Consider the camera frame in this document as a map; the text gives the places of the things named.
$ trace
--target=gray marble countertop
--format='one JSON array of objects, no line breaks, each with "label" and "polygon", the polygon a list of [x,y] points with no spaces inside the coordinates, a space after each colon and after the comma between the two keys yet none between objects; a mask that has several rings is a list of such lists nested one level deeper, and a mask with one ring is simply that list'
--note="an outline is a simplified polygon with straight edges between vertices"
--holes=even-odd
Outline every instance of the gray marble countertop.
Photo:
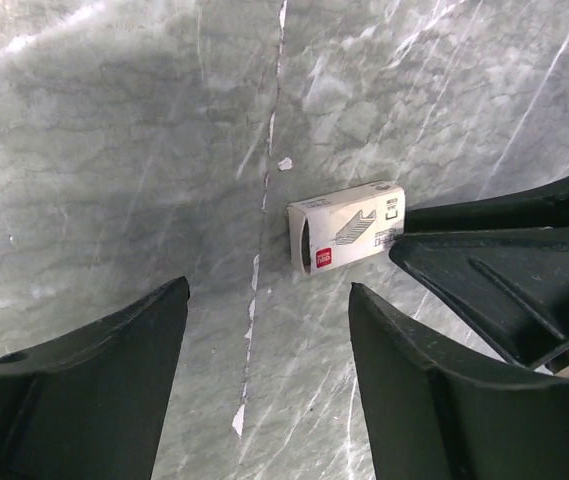
[{"label": "gray marble countertop", "polygon": [[2,0],[0,355],[185,275],[154,478],[372,479],[350,282],[494,353],[385,255],[294,273],[287,204],[567,174],[569,0]]}]

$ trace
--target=small box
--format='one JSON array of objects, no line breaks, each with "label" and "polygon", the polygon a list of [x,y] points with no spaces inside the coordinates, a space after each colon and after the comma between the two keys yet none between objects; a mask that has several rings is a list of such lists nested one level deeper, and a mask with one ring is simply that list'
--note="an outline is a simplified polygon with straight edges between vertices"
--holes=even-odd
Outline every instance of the small box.
[{"label": "small box", "polygon": [[291,261],[314,275],[390,248],[404,230],[406,196],[373,182],[288,206]]}]

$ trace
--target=black plastic claw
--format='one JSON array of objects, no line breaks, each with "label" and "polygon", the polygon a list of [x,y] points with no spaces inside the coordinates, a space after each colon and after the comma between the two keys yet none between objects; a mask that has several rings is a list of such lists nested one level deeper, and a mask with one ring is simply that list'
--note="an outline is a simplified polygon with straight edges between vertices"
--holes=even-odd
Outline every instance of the black plastic claw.
[{"label": "black plastic claw", "polygon": [[0,358],[0,479],[151,478],[189,287]]},{"label": "black plastic claw", "polygon": [[524,192],[409,210],[406,233],[569,227],[569,176]]},{"label": "black plastic claw", "polygon": [[406,219],[391,260],[506,360],[535,368],[569,350],[569,177]]},{"label": "black plastic claw", "polygon": [[378,480],[569,478],[569,379],[476,353],[363,285],[349,321]]}]

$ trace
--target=crack in marble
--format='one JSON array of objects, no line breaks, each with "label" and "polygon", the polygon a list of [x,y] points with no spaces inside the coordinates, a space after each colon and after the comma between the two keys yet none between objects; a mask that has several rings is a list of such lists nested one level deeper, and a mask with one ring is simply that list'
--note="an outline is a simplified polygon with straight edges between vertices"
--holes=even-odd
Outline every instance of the crack in marble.
[{"label": "crack in marble", "polygon": [[480,189],[480,193],[478,193],[476,200],[479,200],[480,198],[482,198],[484,196],[484,193],[486,192],[486,189],[488,188],[489,184],[491,183],[491,180],[493,179],[493,177],[495,176],[497,171],[502,166],[502,163],[504,162],[504,159],[506,158],[506,156],[510,152],[511,147],[513,146],[513,143],[515,142],[515,139],[518,137],[520,131],[522,130],[522,126],[526,122],[526,119],[528,118],[531,111],[533,110],[533,107],[537,103],[537,99],[539,98],[540,94],[542,93],[542,90],[544,90],[544,87],[548,83],[548,79],[550,78],[551,73],[553,73],[553,70],[555,70],[555,66],[557,65],[557,61],[562,56],[562,53],[564,53],[564,50],[566,50],[566,47],[568,46],[568,44],[569,44],[569,32],[566,35],[566,38],[564,39],[564,42],[560,46],[559,50],[555,54],[555,57],[553,57],[553,61],[551,62],[550,67],[548,67],[548,70],[546,71],[546,74],[544,75],[542,82],[540,83],[539,87],[537,87],[537,90],[535,91],[533,98],[531,99],[530,103],[528,104],[528,108],[524,112],[524,115],[522,115],[522,118],[520,118],[520,121],[518,122],[517,127],[515,127],[515,131],[513,132],[513,135],[511,135],[511,138],[509,139],[508,143],[506,144],[506,148],[504,148],[502,155],[497,160],[497,162],[494,163],[493,168],[491,169],[491,173],[489,174],[488,178],[486,179],[486,182],[484,182],[484,185]]},{"label": "crack in marble", "polygon": [[288,0],[284,0],[280,7],[279,24],[280,24],[280,41],[277,47],[277,55],[275,59],[275,102],[273,104],[273,111],[268,124],[268,156],[269,158],[273,153],[273,135],[275,134],[275,112],[277,111],[277,104],[280,99],[280,74],[282,71],[282,54],[284,53],[284,29],[286,27],[286,11],[288,9]]},{"label": "crack in marble", "polygon": [[242,433],[244,431],[244,412],[246,410],[246,394],[248,391],[248,372],[249,365],[251,362],[251,350],[253,347],[253,326],[255,325],[255,303],[257,301],[257,281],[259,278],[260,270],[260,254],[258,253],[253,258],[253,276],[251,278],[251,289],[253,290],[253,299],[248,306],[248,331],[244,335],[244,338],[248,340],[248,345],[246,346],[246,363],[244,365],[244,382],[242,385],[242,396],[240,398],[240,406],[237,409],[237,413],[233,417],[231,426],[235,433],[237,433],[240,439],[242,438]]},{"label": "crack in marble", "polygon": [[262,212],[266,213],[266,196],[268,193],[268,182],[270,181],[271,177],[267,173],[264,175],[264,195],[262,195]]}]

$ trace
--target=small white fleck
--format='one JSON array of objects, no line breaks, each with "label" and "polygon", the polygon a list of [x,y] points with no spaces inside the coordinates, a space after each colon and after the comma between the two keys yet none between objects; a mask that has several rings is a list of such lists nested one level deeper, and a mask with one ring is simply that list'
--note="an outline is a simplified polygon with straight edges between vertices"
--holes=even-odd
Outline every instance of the small white fleck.
[{"label": "small white fleck", "polygon": [[286,157],[284,160],[277,162],[277,168],[279,168],[280,172],[290,170],[293,168],[293,160],[290,157]]},{"label": "small white fleck", "polygon": [[242,438],[242,431],[244,430],[244,404],[240,405],[235,417],[233,417],[232,426],[237,435]]},{"label": "small white fleck", "polygon": [[257,292],[257,279],[260,273],[260,254],[258,253],[253,258],[253,277],[251,278],[251,288]]},{"label": "small white fleck", "polygon": [[251,300],[251,303],[248,306],[248,318],[251,322],[255,319],[255,299]]}]

